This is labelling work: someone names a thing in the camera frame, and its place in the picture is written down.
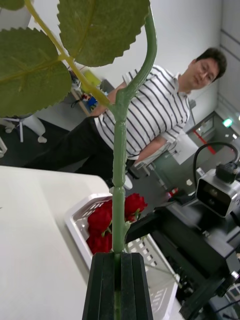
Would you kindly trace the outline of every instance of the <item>striped shirt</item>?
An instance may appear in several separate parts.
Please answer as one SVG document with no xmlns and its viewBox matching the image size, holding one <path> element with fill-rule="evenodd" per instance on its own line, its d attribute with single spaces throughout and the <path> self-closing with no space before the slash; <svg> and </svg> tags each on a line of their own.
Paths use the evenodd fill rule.
<svg viewBox="0 0 240 320">
<path fill-rule="evenodd" d="M 128 72 L 123 80 L 128 85 L 138 73 Z M 190 116 L 189 100 L 186 93 L 179 93 L 178 77 L 154 65 L 145 83 L 131 100 L 126 120 L 127 158 L 136 160 L 140 152 L 157 136 L 173 143 L 184 128 Z M 106 110 L 95 118 L 97 130 L 114 149 L 113 114 Z"/>
</svg>

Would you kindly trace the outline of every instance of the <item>serrated leaf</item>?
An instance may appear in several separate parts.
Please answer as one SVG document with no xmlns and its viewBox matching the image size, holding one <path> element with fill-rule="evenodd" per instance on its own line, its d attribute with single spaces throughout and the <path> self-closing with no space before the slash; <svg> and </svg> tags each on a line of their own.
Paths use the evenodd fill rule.
<svg viewBox="0 0 240 320">
<path fill-rule="evenodd" d="M 58 57 L 42 31 L 0 32 L 0 117 L 34 113 L 63 100 L 72 81 Z"/>
<path fill-rule="evenodd" d="M 24 7 L 24 0 L 0 0 L 0 8 L 18 10 Z"/>
<path fill-rule="evenodd" d="M 111 64 L 135 42 L 149 6 L 149 0 L 60 0 L 62 43 L 84 66 Z"/>
</svg>

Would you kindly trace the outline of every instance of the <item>ceiling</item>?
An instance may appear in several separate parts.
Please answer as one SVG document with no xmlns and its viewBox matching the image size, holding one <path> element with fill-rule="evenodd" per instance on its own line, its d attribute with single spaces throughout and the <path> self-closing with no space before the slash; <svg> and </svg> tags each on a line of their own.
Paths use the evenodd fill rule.
<svg viewBox="0 0 240 320">
<path fill-rule="evenodd" d="M 222 118 L 232 118 L 240 133 L 240 1 L 223 0 L 220 46 L 227 58 L 227 71 L 219 81 L 218 109 Z"/>
</svg>

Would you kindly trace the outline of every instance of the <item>black pants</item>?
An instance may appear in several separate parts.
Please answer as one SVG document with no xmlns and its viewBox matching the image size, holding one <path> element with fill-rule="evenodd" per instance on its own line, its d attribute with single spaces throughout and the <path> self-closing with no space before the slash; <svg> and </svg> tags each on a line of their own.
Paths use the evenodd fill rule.
<svg viewBox="0 0 240 320">
<path fill-rule="evenodd" d="M 40 154 L 24 167 L 57 171 L 86 158 L 88 159 L 77 173 L 100 176 L 105 181 L 112 179 L 113 150 L 99 135 L 94 117 L 86 118 L 56 146 Z M 126 168 L 133 163 L 133 160 L 127 160 Z"/>
</svg>

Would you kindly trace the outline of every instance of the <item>dark floor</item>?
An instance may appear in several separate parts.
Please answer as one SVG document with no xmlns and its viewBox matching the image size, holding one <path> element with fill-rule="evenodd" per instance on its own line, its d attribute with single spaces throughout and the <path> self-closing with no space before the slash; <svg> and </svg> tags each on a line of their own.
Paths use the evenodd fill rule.
<svg viewBox="0 0 240 320">
<path fill-rule="evenodd" d="M 20 142 L 18 129 L 11 133 L 5 132 L 5 127 L 0 125 L 0 137 L 4 141 L 7 152 L 0 158 L 0 166 L 22 167 L 34 157 L 56 144 L 67 131 L 53 124 L 42 121 L 46 133 L 46 143 L 38 143 L 38 136 L 28 127 L 23 127 L 23 142 Z"/>
</svg>

